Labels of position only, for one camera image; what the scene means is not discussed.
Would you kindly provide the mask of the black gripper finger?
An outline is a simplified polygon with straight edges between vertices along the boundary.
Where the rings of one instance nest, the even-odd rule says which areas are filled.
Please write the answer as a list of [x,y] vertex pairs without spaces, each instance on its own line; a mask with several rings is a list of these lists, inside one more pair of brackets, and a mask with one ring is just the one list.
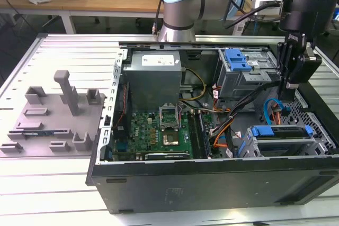
[[277,69],[279,70],[280,75],[278,96],[292,96],[292,90],[287,88],[291,50],[292,50],[291,42],[284,42],[278,44]]
[[300,54],[297,57],[290,56],[287,88],[292,90],[292,96],[280,96],[280,100],[292,101],[295,91],[299,88],[300,84],[306,83],[321,63],[322,58],[317,54],[311,56],[307,54]]

